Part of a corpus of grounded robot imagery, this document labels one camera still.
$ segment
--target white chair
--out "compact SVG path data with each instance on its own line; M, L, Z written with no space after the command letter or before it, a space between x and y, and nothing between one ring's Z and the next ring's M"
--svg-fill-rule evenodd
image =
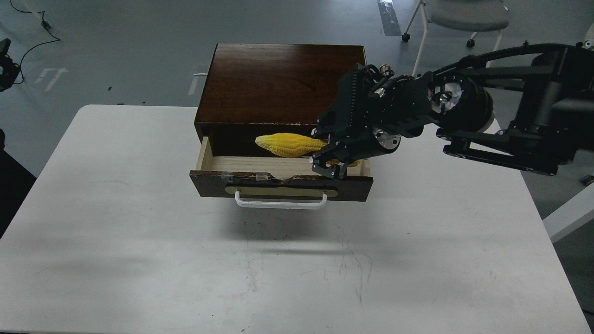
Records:
M456 30L473 31L470 39L466 42L468 48L475 45L474 38L478 32L498 30L499 35L493 51L497 50L501 43L502 29L509 24L507 7L503 5L502 0L419 0L415 13L410 18L405 33L402 34L403 42L410 39L408 31L419 9L421 9L423 18L423 38L412 75L416 75L421 60L429 23Z

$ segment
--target toy corn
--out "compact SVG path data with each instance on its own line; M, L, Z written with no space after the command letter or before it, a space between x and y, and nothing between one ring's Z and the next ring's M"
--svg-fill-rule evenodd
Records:
M281 157L300 157L307 153L321 150L327 145L327 142L295 133L275 133L256 137L256 144ZM331 160L327 163L338 163L338 161ZM351 163L349 167L354 167L358 164L359 161L357 160Z

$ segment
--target wooden box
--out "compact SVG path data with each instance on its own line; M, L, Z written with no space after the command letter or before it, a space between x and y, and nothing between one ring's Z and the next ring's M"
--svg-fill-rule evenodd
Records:
M202 142L190 178L203 197L320 198L365 201L373 183L369 162L345 181L311 170L307 158L275 157L256 137L309 135L336 99L339 78L365 63L362 46L218 44L195 127Z

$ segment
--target cable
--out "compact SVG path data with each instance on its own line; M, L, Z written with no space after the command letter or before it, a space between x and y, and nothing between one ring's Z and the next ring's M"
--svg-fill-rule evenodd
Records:
M554 43L523 45L523 46L518 46L516 48L509 48L509 49L502 49L502 50L487 52L487 53L483 53L482 55L478 55L478 56L472 56L472 55L467 56L467 57L462 58L459 62L455 62L448 66L442 67L439 70L434 71L433 73L441 74L443 72L453 70L455 68L459 68L459 66L461 66L461 65L462 65L462 67L465 67L465 68L469 67L470 63L462 64L462 62L464 60L468 60L469 57L473 57L475 59L481 59L486 62L486 61L493 61L493 60L501 59L501 58L508 58L508 57L512 57L512 56L521 56L521 55L528 55L528 54L534 54L534 53L545 53L545 52L559 51L559 50L568 49L568 48L575 48L575 46L565 45L565 44L554 44Z
M16 11L18 11L18 12L23 12L23 13L33 14L33 12L30 12L30 11L22 11L22 10L18 9L17 7L15 7L15 6L12 4L12 0L10 0L10 5L11 5L11 6L12 6L12 7L13 7L13 8L16 10ZM23 55L23 57L21 58L21 61L20 61L19 65L18 65L18 66L19 66L19 68L20 68L20 71L19 71L19 73L21 74L21 82L19 82L19 83L14 83L14 84L21 84L21 83L25 82L25 76L23 75L23 60L25 59L25 56L26 56L26 55L27 55L27 54L28 54L28 53L29 53L31 50L33 50L34 48L36 48L36 47L38 47L38 46L40 46L40 45L44 45L44 44L50 44L50 43L53 43L53 42L58 42L58 41L60 41L60 40L61 40L60 38L58 38L58 37L54 36L54 35L53 35L51 32L49 32L49 29L51 28L51 26L50 26L50 25L49 25L49 23L48 23L48 22L45 20L45 11L39 11L39 12L37 12L37 13L41 14L41 25L42 25L43 29L44 29L44 30L45 30L45 31L46 31L46 32L47 32L47 33L48 33L50 36L52 36L53 38L55 38L55 40L51 40L51 41L49 41L49 42L43 42L43 43L39 43L39 44L37 44L36 46L34 46L34 47L30 48L29 50L27 50L27 52L25 52L25 54L24 54L24 55Z

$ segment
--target drawer handle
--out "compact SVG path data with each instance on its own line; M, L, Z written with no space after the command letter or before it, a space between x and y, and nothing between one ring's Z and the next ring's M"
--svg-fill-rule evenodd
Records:
M241 207L257 207L261 209L306 209L306 210L317 210L321 209L326 205L327 195L326 192L322 194L322 200L315 203L304 203L304 202L276 202L276 201L245 201L241 199L241 191L235 190L235 201L238 206Z

